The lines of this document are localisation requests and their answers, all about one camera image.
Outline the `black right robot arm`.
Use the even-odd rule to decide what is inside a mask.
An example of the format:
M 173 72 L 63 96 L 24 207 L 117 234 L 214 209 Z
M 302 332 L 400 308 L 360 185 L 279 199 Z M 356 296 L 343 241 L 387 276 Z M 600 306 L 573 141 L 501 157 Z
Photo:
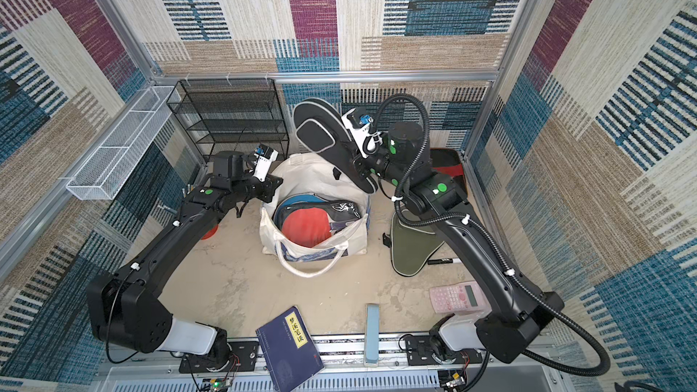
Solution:
M 383 112 L 394 103 L 413 105 L 419 112 L 417 141 L 411 149 L 378 129 Z M 400 221 L 412 228 L 432 228 L 475 278 L 490 306 L 490 312 L 476 320 L 475 329 L 490 356 L 504 363 L 526 356 L 579 377 L 600 377 L 609 371 L 610 357 L 598 340 L 564 315 L 564 301 L 555 292 L 542 291 L 515 268 L 475 216 L 464 190 L 448 175 L 433 169 L 428 142 L 430 122 L 419 99 L 396 94 L 379 105 L 375 115 L 353 109 L 341 120 L 358 148 L 353 163 L 359 174 L 365 180 L 377 175 L 393 181 L 392 201 Z M 596 366 L 568 366 L 530 350 L 530 344 L 555 319 L 595 351 L 599 358 Z

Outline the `olive green paddle cover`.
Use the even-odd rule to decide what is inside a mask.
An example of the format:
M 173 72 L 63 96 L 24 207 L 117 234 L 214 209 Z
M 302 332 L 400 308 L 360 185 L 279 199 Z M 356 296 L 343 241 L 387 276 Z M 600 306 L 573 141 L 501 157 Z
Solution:
M 444 244 L 429 227 L 412 228 L 393 214 L 390 225 L 390 252 L 393 270 L 402 277 L 414 277 Z

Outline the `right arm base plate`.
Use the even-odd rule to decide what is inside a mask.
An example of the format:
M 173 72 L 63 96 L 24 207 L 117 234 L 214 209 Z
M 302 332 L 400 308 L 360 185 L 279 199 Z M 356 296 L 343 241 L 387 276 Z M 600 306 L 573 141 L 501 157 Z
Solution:
M 451 350 L 441 338 L 430 335 L 405 334 L 398 346 L 410 366 L 481 364 L 483 355 L 477 350 Z

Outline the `red ping pong paddle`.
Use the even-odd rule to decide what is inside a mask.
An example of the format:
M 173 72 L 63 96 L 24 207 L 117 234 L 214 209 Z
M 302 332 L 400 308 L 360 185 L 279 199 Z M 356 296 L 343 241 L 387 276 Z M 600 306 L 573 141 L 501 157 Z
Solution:
M 322 201 L 283 205 L 277 210 L 275 218 L 277 226 L 289 241 L 314 248 L 359 221 L 362 215 L 353 201 Z

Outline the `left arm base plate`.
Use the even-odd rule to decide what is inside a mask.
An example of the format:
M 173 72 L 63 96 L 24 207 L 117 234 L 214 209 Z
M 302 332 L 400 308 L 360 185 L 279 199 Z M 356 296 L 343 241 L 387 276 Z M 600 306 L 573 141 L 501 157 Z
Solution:
M 228 341 L 226 348 L 214 346 L 207 355 L 184 354 L 178 368 L 180 374 L 212 374 L 251 372 L 260 349 L 257 340 Z

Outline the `black paddle cover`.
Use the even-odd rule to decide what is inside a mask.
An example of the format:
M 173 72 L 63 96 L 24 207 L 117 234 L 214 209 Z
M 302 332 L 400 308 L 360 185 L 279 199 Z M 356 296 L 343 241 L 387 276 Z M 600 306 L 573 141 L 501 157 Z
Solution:
M 330 103 L 308 98 L 295 106 L 292 120 L 301 144 L 333 165 L 336 172 L 344 174 L 363 192 L 377 192 L 377 183 L 358 160 L 358 146 Z

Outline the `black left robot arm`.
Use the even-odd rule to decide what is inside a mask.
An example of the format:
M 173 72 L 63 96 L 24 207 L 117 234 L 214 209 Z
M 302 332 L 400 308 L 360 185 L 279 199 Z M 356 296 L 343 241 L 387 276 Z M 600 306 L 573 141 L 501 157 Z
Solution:
M 278 154 L 260 145 L 251 154 L 212 156 L 213 171 L 187 192 L 174 222 L 112 273 L 98 276 L 86 297 L 94 337 L 138 353 L 181 352 L 216 366 L 230 357 L 221 328 L 176 319 L 159 300 L 167 281 L 205 234 L 252 200 L 270 203 L 282 179 L 269 173 Z

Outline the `red black mesh paddle case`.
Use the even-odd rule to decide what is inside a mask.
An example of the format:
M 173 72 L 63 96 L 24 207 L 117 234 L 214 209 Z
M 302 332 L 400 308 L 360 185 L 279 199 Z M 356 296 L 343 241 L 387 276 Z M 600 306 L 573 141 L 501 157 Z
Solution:
M 459 153 L 448 148 L 431 148 L 430 155 L 433 168 L 452 177 L 462 190 L 468 193 L 464 166 Z

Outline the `cream canvas tote bag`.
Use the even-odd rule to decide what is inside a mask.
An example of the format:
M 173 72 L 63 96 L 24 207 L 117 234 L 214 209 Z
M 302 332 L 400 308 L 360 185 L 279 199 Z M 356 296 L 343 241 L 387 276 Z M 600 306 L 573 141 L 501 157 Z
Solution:
M 331 270 L 342 257 L 367 252 L 370 228 L 370 196 L 344 175 L 336 179 L 334 167 L 316 154 L 293 154 L 281 163 L 273 175 L 283 183 L 272 201 L 261 206 L 260 238 L 262 252 L 277 257 L 288 272 L 312 279 Z M 353 203 L 359 219 L 315 247 L 303 247 L 281 232 L 274 216 L 288 199 L 311 195 L 321 204 L 343 200 Z

